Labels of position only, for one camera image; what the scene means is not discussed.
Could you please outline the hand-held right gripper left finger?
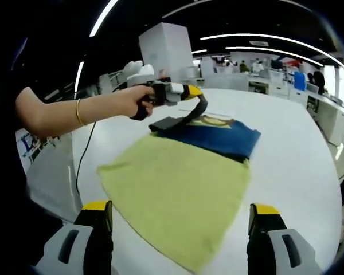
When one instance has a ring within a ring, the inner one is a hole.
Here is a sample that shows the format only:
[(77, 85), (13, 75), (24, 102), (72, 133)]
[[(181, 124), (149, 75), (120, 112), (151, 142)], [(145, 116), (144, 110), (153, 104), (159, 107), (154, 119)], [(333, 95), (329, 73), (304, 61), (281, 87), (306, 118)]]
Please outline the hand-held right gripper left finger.
[(74, 223), (49, 239), (34, 267), (37, 274), (114, 274), (112, 202), (83, 206)]

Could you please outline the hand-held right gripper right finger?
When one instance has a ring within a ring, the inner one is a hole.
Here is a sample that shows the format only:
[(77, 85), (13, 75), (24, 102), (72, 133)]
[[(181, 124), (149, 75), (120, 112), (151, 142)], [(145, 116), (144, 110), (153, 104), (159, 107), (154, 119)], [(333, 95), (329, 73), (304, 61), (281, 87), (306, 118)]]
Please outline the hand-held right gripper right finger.
[(248, 274), (322, 274), (314, 248), (272, 206), (250, 205)]

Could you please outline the person's left hand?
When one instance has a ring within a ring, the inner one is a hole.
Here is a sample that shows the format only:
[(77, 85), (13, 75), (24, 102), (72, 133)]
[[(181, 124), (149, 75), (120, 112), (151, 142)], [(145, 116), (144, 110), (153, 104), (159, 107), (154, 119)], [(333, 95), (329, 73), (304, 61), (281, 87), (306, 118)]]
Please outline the person's left hand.
[(132, 118), (138, 111), (138, 102), (141, 102), (141, 105), (146, 109), (147, 117), (151, 116), (153, 105), (150, 102), (142, 101), (142, 98), (153, 94), (154, 90), (145, 85), (137, 85), (112, 93), (111, 101), (114, 115)]

